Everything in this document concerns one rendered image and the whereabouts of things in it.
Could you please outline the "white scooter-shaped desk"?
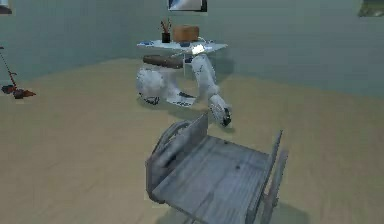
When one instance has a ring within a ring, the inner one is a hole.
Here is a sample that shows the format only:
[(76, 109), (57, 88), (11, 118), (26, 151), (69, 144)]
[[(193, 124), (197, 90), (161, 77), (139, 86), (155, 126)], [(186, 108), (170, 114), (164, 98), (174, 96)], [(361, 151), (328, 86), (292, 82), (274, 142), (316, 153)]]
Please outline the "white scooter-shaped desk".
[[(208, 108), (214, 119), (222, 126), (228, 126), (231, 121), (231, 107), (220, 96), (216, 73), (208, 57), (211, 52), (227, 47), (200, 38), (190, 42), (189, 47), (181, 47), (180, 42), (163, 43), (162, 40), (142, 41), (141, 47), (152, 47), (174, 51), (174, 54), (144, 55), (143, 65), (136, 75), (136, 90), (138, 95), (147, 103), (157, 105), (161, 99), (180, 107), (191, 107), (196, 101), (206, 99)], [(198, 95), (192, 96), (183, 92), (177, 84), (175, 72), (191, 66), (198, 87)]]

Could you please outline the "grey wooden cart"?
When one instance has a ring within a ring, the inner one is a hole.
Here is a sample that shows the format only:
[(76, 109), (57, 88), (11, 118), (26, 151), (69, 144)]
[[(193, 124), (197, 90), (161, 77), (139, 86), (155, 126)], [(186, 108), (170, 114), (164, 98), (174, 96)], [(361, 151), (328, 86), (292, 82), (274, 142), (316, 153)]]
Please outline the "grey wooden cart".
[(146, 192), (186, 224), (270, 224), (289, 152), (265, 153), (208, 134), (208, 114), (173, 123), (145, 161)]

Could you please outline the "brown box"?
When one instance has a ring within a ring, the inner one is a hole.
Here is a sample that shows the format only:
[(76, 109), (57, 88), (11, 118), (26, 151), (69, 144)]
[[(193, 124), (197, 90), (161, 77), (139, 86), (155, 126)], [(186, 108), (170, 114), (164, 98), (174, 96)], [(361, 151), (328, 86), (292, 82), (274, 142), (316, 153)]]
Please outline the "brown box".
[(173, 28), (175, 42), (195, 42), (199, 37), (199, 27), (192, 25), (178, 25)]

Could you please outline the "black pencil cup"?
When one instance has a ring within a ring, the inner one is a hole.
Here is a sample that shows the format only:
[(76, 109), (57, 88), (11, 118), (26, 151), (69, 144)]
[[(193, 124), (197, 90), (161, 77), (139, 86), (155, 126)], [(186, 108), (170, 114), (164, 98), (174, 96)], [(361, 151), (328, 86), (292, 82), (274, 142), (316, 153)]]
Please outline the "black pencil cup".
[(170, 37), (170, 29), (171, 29), (171, 21), (169, 18), (163, 19), (161, 22), (162, 27), (162, 42), (169, 43), (171, 41)]

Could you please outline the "green framed wall picture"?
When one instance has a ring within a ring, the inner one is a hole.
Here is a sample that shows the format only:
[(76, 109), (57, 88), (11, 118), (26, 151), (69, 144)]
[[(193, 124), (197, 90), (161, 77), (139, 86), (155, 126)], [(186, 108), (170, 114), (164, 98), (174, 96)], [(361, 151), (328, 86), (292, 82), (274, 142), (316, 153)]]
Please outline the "green framed wall picture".
[(384, 0), (362, 0), (359, 17), (384, 17)]

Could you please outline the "dark framed wall picture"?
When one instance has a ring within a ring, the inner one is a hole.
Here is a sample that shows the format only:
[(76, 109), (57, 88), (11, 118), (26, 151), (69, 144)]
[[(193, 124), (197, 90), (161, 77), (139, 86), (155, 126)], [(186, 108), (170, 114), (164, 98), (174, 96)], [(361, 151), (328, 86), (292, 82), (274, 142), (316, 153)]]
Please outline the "dark framed wall picture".
[(0, 15), (9, 15), (12, 9), (9, 6), (9, 0), (0, 0)]

